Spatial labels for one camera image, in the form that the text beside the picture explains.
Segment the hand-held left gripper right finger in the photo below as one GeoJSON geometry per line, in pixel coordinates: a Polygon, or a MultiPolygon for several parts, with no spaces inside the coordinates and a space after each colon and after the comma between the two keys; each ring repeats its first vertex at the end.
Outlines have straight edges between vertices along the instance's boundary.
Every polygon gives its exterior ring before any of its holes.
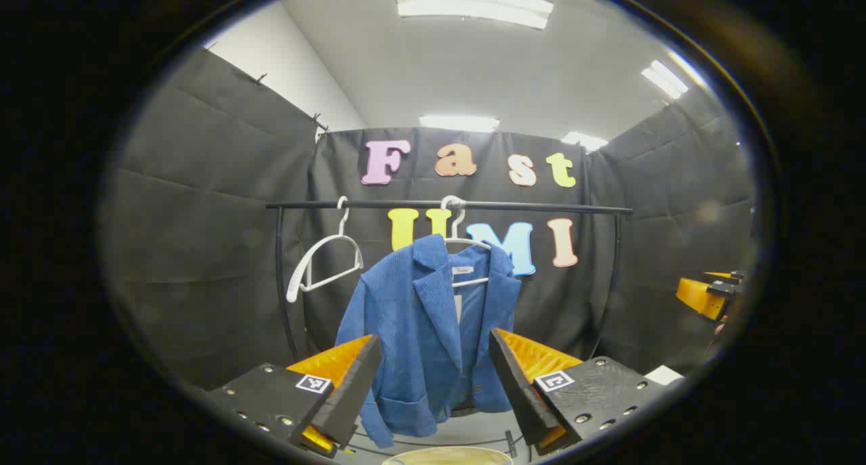
{"type": "Polygon", "coordinates": [[[631,424],[684,380],[665,366],[640,374],[611,357],[582,361],[501,328],[490,330],[488,349],[523,438],[540,456],[631,424]]]}

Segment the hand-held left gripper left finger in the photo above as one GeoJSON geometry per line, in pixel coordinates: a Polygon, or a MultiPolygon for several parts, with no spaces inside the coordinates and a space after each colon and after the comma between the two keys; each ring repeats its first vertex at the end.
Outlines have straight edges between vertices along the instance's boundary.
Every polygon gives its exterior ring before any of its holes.
{"type": "Polygon", "coordinates": [[[355,435],[381,362],[380,338],[369,334],[288,367],[261,363],[207,396],[226,418],[333,458],[355,435]]]}

